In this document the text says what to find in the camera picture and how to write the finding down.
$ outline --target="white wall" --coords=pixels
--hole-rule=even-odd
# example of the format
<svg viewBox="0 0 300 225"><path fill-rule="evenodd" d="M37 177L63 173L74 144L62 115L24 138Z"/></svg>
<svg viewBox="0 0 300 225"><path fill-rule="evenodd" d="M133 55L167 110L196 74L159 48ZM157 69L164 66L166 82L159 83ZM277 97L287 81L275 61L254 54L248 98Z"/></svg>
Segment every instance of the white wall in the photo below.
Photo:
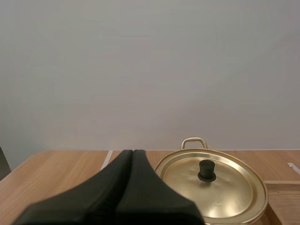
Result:
<svg viewBox="0 0 300 225"><path fill-rule="evenodd" d="M2 0L0 146L300 149L299 0Z"/></svg>

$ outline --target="aluminum pot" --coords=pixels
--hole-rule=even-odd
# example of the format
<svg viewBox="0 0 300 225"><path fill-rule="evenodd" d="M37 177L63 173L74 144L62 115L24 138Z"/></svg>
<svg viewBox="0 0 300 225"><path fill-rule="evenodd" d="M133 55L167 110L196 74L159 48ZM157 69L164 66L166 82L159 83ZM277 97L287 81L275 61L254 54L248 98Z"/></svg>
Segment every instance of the aluminum pot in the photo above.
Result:
<svg viewBox="0 0 300 225"><path fill-rule="evenodd" d="M203 148L185 148L194 141ZM208 225L253 224L268 204L267 188L250 166L209 150L199 137L184 140L181 150L165 156L155 171L169 187L195 202Z"/></svg>

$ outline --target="wooden tray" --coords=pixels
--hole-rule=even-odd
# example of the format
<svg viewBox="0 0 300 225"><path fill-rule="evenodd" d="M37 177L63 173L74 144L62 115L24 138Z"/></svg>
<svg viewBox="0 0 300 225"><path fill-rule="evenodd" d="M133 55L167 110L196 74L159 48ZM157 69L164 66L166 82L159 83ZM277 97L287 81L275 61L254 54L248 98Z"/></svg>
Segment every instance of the wooden tray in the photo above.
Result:
<svg viewBox="0 0 300 225"><path fill-rule="evenodd" d="M300 224L300 181L265 181L269 204L255 225Z"/></svg>

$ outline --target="pot lid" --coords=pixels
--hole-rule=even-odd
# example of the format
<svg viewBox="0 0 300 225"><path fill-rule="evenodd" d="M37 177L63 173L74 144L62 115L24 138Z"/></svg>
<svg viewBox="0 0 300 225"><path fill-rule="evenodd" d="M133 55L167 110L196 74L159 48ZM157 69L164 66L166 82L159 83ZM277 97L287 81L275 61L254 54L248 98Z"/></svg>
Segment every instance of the pot lid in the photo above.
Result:
<svg viewBox="0 0 300 225"><path fill-rule="evenodd" d="M200 141L203 149L185 149ZM201 138L183 141L181 150L164 157L155 169L173 190L195 202L206 224L248 224L258 220L268 203L263 180L247 164L207 149Z"/></svg>

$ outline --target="wooden table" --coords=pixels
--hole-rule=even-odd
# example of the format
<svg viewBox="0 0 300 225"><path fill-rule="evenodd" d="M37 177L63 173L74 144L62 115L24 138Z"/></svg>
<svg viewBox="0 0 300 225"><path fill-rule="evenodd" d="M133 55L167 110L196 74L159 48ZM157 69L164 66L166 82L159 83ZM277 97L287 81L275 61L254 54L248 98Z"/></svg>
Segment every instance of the wooden table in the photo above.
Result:
<svg viewBox="0 0 300 225"><path fill-rule="evenodd" d="M100 171L104 161L112 161L120 151L45 151L38 153L0 181L0 224L9 225L30 203L66 191ZM171 151L147 151L150 164ZM288 165L300 168L300 150L226 151L255 169L266 183L299 184L300 175ZM272 189L285 224L300 224L300 189L289 192Z"/></svg>

